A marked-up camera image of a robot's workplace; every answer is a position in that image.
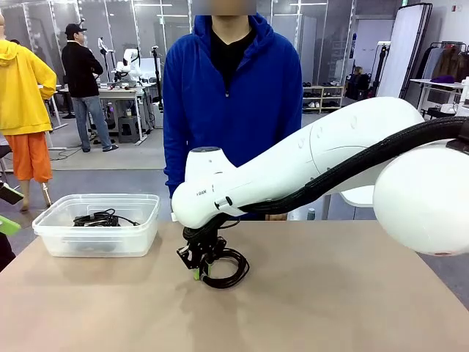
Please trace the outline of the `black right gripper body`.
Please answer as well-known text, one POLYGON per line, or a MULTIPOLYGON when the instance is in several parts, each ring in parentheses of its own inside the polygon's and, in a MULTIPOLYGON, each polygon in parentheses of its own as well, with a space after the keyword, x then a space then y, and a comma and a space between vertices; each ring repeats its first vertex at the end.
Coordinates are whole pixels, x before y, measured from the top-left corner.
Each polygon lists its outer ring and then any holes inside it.
POLYGON ((205 254, 215 256, 220 252, 217 234, 199 235, 186 238, 188 259, 202 258, 205 254))

